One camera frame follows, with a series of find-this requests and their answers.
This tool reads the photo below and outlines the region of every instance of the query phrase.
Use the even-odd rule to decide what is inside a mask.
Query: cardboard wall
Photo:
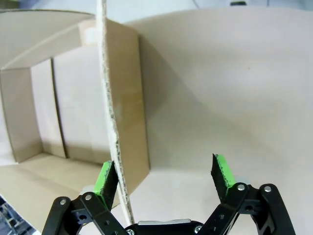
[[[9,135],[6,129],[6,121],[2,108],[2,94],[0,95],[0,165],[10,165],[15,162]]]
[[[131,24],[141,35],[151,171],[159,173],[133,195],[135,216],[204,221],[218,203],[209,171],[220,153],[254,187],[277,185],[296,233],[311,230],[312,21],[312,12],[238,7]],[[159,185],[162,196],[149,197]],[[141,207],[143,196],[152,202]],[[240,216],[234,234],[255,232]]]
[[[100,164],[111,159],[97,47],[56,56],[54,70],[68,157]]]
[[[74,24],[24,51],[6,69],[28,68],[47,58],[78,48],[81,44],[80,30],[78,25]]]
[[[43,151],[66,157],[57,115],[51,60],[43,61],[30,69],[34,104]]]
[[[138,34],[106,22],[110,92],[127,187],[132,192],[149,173]]]
[[[1,71],[1,95],[14,157],[22,162],[43,151],[29,69]]]

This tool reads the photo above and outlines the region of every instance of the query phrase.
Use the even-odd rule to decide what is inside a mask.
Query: cardboard edge
[[[21,12],[21,11],[52,11],[52,12],[69,12],[69,13],[80,13],[85,15],[93,16],[93,14],[83,11],[71,11],[71,10],[58,10],[58,9],[5,9],[0,11],[0,14],[7,13],[7,12]]]
[[[106,14],[106,0],[97,0],[97,32],[99,33],[99,62],[100,62],[100,77],[101,88],[104,94],[104,102],[106,104],[105,110],[107,114],[107,127],[110,143],[111,158],[115,162],[116,173],[118,175],[119,185],[117,192],[122,206],[122,210],[128,225],[134,224],[134,215],[130,203],[129,194],[127,191],[125,175],[123,171],[121,150],[119,145],[119,135],[116,125],[115,114],[113,110],[113,101],[111,94],[110,78],[109,78],[109,58],[108,58],[108,44],[106,40],[107,34],[107,14]]]
[[[33,45],[32,47],[26,49],[25,51],[23,51],[22,53],[18,54],[16,57],[14,57],[13,59],[11,59],[10,61],[8,61],[4,66],[2,66],[2,70],[7,70],[7,69],[15,69],[17,68],[16,66],[14,66],[15,64],[18,64],[20,60],[23,60],[25,57],[27,57],[30,53],[36,51],[37,49],[42,50],[42,47],[44,47],[45,45],[48,45],[50,43],[52,43],[54,40],[58,39],[59,37],[62,37],[64,35],[66,35],[67,33],[74,31],[75,29],[77,29],[77,27],[79,26],[79,24],[85,20],[90,20],[92,18],[94,18],[93,14],[89,14],[89,13],[83,13],[83,12],[75,12],[75,11],[63,11],[63,10],[9,10],[9,11],[3,11],[0,12],[0,14],[5,14],[8,12],[34,12],[34,11],[43,11],[43,12],[69,12],[71,14],[85,14],[86,18],[82,19],[79,22],[76,22],[75,24],[68,26],[66,28],[64,28],[63,30],[49,36],[48,38],[45,38],[39,42],[37,42],[35,45]],[[58,53],[54,54],[53,56],[56,56],[58,54],[62,54],[64,52],[66,52],[68,50],[63,50],[63,51],[59,51]],[[46,59],[48,59],[50,56],[46,56],[45,58],[41,58],[37,61],[37,63],[44,61]]]

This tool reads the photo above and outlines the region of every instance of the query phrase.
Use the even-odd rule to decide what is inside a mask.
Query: torn cardboard edge
[[[107,113],[107,127],[110,140],[110,153],[111,158],[115,162],[116,173],[118,175],[119,184],[117,192],[121,207],[125,216],[127,225],[134,224],[134,215],[130,203],[129,194],[127,191],[125,175],[123,171],[121,150],[119,144],[119,134],[116,125],[116,119],[113,109],[113,101],[110,86],[109,74],[109,59],[108,59],[108,44],[107,36],[107,3],[106,0],[97,0],[96,23],[98,32],[98,45],[99,45],[99,62],[100,62],[100,77],[104,100],[107,104],[105,109]]]

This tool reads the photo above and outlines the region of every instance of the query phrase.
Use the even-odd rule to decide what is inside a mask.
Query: screw
[[[265,191],[265,192],[271,192],[272,189],[270,188],[270,186],[265,186],[265,187],[264,187],[264,191]]]
[[[198,225],[197,227],[195,227],[195,233],[197,234],[200,231],[201,228],[202,228],[201,225]]]
[[[66,201],[65,199],[62,199],[62,200],[60,201],[60,204],[61,204],[61,205],[64,205],[66,202],[67,202],[67,201]]]
[[[135,235],[135,232],[131,229],[126,230],[129,235]]]
[[[237,186],[237,189],[238,189],[239,191],[243,191],[243,190],[245,190],[245,186],[244,186],[244,185],[238,185],[238,186]]]
[[[91,195],[88,194],[88,195],[85,197],[85,199],[86,199],[87,201],[90,200],[90,199],[91,199]]]

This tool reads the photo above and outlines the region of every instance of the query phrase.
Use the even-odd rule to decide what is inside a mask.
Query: green gripper pad
[[[93,192],[100,197],[108,210],[112,209],[117,184],[118,176],[116,174],[114,162],[107,161],[103,163]]]
[[[228,189],[235,183],[235,178],[223,155],[213,154],[211,175],[215,184],[217,194],[222,201],[227,195]]]

